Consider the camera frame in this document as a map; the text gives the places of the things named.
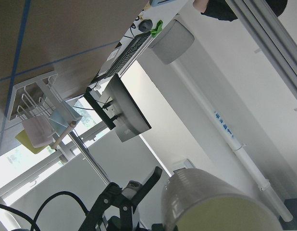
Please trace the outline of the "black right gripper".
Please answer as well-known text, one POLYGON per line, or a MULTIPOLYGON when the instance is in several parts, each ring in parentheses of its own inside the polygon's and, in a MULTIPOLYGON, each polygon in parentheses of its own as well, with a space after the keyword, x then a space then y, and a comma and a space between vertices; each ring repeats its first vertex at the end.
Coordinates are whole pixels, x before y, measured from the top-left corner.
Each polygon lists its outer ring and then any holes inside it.
POLYGON ((159 181, 162 169, 155 167, 143 185, 130 181, 125 188, 111 182, 98 196, 80 226, 81 231, 140 231, 138 204, 159 181))

